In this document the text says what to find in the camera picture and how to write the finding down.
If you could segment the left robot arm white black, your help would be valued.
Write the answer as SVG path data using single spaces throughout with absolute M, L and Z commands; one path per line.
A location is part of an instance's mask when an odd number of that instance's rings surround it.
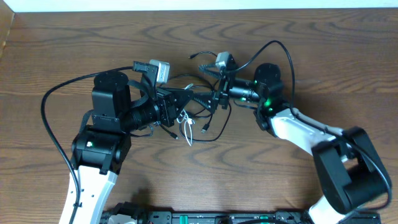
M 170 127 L 193 98 L 191 90 L 160 88 L 149 97 L 142 83 L 122 72 L 94 79 L 93 109 L 72 142 L 72 169 L 60 223 L 99 223 L 131 148 L 131 133 L 159 122 Z

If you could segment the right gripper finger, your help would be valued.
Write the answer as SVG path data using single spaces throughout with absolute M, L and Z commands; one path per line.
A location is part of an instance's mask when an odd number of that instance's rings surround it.
M 199 65 L 198 66 L 199 71 L 201 71 L 202 73 L 212 76 L 213 78 L 218 79 L 218 80 L 221 79 L 222 74 L 220 72 L 210 70 L 211 68 L 216 68 L 216 65 L 214 63 L 211 63 L 211 64 L 207 64 L 207 65 Z
M 218 107 L 218 99 L 214 92 L 199 92 L 193 95 L 193 100 L 202 105 L 211 114 L 214 114 Z

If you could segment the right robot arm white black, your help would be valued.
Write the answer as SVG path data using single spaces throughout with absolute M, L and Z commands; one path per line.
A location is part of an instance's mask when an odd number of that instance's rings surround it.
M 254 115 L 263 131 L 295 144 L 314 160 L 323 195 L 308 212 L 311 223 L 343 223 L 364 212 L 364 204 L 387 195 L 392 183 L 367 132 L 359 127 L 327 126 L 294 108 L 284 99 L 284 85 L 277 65 L 264 63 L 252 81 L 236 78 L 236 68 L 201 65 L 200 71 L 219 81 L 211 94 L 211 108 L 229 99 L 256 104 Z

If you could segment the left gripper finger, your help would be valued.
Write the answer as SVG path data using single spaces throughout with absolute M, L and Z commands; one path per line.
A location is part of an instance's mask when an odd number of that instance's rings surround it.
M 183 111 L 184 107 L 188 104 L 188 101 L 174 101 L 172 103 L 172 119 L 177 119 L 181 112 Z
M 194 92 L 192 90 L 178 89 L 178 88 L 170 88 L 169 92 L 171 92 L 174 96 L 175 106 L 187 105 L 189 101 L 193 99 L 194 95 Z

